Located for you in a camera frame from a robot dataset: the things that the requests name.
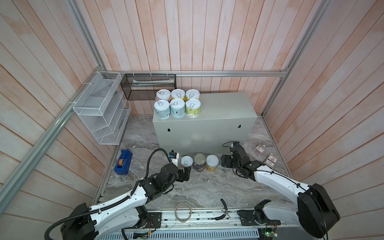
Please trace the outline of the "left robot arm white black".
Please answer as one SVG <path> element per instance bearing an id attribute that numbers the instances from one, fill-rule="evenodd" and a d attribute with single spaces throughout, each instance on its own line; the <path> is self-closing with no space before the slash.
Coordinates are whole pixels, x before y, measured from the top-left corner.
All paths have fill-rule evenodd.
<path id="1" fill-rule="evenodd" d="M 159 173 L 146 172 L 142 180 L 136 181 L 129 192 L 110 201 L 88 207 L 78 205 L 71 215 L 48 227 L 44 238 L 50 240 L 50 233 L 60 227 L 64 240 L 98 240 L 117 230 L 139 229 L 148 223 L 145 204 L 166 195 L 174 188 L 175 182 L 187 182 L 191 167 L 179 169 L 173 163 L 176 153 L 167 153 L 168 163 Z"/>

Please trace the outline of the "pink labelled can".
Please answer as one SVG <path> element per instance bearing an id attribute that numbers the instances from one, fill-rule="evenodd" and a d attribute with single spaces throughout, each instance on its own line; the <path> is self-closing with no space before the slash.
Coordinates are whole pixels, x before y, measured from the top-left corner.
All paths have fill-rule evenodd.
<path id="1" fill-rule="evenodd" d="M 159 90 L 156 93 L 156 98 L 157 98 L 157 101 L 164 100 L 164 101 L 170 102 L 172 98 L 171 92 L 166 89 Z"/>

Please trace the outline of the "green can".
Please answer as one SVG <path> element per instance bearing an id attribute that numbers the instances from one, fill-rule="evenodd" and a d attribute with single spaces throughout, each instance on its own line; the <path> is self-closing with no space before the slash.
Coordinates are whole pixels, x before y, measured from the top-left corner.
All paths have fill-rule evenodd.
<path id="1" fill-rule="evenodd" d="M 186 115 L 189 118 L 197 118 L 201 112 L 201 102 L 197 99 L 190 99 L 186 103 Z"/>

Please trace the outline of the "teal labelled can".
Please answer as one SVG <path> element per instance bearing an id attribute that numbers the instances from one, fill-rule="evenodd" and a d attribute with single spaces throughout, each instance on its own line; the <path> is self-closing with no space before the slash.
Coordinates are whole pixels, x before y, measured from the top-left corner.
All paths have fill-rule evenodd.
<path id="1" fill-rule="evenodd" d="M 155 114 L 158 119 L 167 119 L 170 115 L 170 103 L 166 100 L 158 100 L 154 103 Z"/>

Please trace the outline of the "blue can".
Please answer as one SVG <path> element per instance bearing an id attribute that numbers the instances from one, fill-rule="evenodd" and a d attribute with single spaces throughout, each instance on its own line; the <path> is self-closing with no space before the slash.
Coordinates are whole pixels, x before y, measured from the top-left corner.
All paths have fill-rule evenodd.
<path id="1" fill-rule="evenodd" d="M 170 111 L 174 118 L 182 118 L 185 115 L 185 101 L 182 99 L 171 100 Z"/>

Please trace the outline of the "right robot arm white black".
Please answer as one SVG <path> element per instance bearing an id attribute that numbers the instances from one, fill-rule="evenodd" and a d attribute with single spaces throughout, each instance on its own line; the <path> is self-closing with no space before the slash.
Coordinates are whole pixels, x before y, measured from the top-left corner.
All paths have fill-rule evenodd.
<path id="1" fill-rule="evenodd" d="M 329 230 L 340 220 L 340 214 L 325 188 L 319 184 L 307 185 L 290 179 L 275 170 L 273 160 L 251 161 L 239 142 L 233 142 L 230 155 L 222 155 L 221 165 L 232 169 L 240 178 L 266 185 L 292 201 L 279 204 L 262 200 L 254 210 L 239 210 L 243 226 L 273 226 L 286 222 L 301 226 L 317 239 L 327 239 Z"/>

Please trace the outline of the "yellow labelled can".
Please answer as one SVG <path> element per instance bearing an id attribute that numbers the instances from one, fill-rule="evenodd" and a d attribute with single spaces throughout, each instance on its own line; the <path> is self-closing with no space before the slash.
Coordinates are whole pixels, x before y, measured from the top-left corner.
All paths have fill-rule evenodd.
<path id="1" fill-rule="evenodd" d="M 186 92 L 182 89 L 175 89 L 171 91 L 171 99 L 181 99 L 186 101 Z"/>

